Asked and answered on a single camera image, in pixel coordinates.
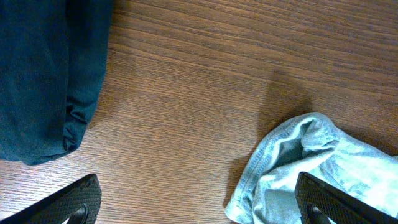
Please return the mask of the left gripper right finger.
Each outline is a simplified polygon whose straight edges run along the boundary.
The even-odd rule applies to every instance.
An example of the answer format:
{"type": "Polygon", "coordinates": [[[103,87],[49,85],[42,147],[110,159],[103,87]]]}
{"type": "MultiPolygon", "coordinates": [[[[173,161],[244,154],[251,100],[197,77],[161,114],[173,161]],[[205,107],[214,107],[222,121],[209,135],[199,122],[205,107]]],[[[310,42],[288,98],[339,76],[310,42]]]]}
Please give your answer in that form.
{"type": "Polygon", "coordinates": [[[299,173],[294,194],[303,224],[397,224],[396,218],[307,172],[299,173]]]}

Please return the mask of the light blue t-shirt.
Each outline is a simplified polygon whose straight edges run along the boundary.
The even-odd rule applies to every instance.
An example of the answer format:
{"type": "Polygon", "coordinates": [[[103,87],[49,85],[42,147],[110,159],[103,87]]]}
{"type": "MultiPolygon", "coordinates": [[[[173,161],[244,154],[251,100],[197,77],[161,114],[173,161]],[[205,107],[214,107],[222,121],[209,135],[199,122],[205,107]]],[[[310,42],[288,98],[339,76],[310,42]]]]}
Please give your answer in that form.
{"type": "Polygon", "coordinates": [[[226,216],[237,223],[300,223],[294,195],[300,172],[397,217],[397,158],[346,134],[321,113],[291,118],[263,138],[226,216]]]}

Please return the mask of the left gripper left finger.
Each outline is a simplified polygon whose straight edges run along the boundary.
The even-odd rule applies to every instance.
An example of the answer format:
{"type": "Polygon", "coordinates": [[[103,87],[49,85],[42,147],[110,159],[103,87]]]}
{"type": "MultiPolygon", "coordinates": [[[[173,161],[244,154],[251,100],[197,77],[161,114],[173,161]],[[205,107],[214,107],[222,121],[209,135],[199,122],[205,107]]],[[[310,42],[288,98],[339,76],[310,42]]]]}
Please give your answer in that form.
{"type": "Polygon", "coordinates": [[[94,224],[101,207],[96,174],[88,174],[39,202],[1,220],[2,224],[94,224]]]}

